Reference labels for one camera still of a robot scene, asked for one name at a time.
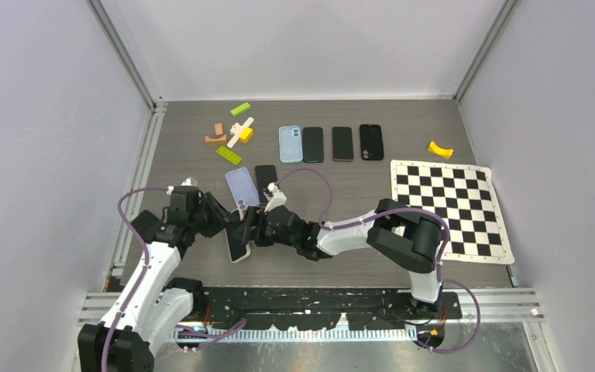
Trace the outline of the black phone from lilac case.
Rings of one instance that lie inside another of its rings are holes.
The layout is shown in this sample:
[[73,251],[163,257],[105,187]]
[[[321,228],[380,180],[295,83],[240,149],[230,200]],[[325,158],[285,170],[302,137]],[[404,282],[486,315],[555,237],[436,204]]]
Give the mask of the black phone from lilac case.
[[277,181],[277,169],[272,164],[258,165],[254,167],[254,174],[256,178],[256,189],[260,204],[267,203],[267,197],[264,194],[270,183]]

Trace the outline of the black phone with dark frame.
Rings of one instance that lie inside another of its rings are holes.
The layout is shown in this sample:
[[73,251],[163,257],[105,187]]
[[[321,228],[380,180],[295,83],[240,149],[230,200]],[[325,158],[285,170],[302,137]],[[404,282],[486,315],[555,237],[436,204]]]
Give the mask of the black phone with dark frame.
[[322,163],[324,161],[324,131],[322,127],[302,129],[302,161]]

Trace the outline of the purple phone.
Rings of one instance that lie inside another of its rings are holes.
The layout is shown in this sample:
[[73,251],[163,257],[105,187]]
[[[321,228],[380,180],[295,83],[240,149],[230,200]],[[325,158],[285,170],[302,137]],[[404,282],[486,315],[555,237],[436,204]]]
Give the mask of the purple phone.
[[354,160],[353,131],[350,127],[332,128],[332,159],[342,162]]

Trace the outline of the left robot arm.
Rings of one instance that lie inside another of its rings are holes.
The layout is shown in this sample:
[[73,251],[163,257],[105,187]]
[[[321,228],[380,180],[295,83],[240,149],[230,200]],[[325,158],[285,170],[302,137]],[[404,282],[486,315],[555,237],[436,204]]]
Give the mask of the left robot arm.
[[134,219],[118,212],[143,249],[115,304],[77,337],[82,371],[152,371],[156,356],[184,318],[199,320],[207,305],[200,281],[171,279],[196,236],[213,237],[239,224],[208,193],[185,181],[164,188],[170,205],[162,219],[142,211]]

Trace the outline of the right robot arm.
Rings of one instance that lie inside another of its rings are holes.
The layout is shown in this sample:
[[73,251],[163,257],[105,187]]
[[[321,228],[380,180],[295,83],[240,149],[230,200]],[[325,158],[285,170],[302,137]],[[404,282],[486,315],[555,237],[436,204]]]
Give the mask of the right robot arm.
[[416,315],[431,318],[442,308],[441,257],[450,231],[442,217],[422,208],[385,198],[360,217],[319,223],[301,219],[284,205],[267,211],[250,207],[230,227],[229,237],[242,245],[289,246],[313,261],[374,249],[408,272]]

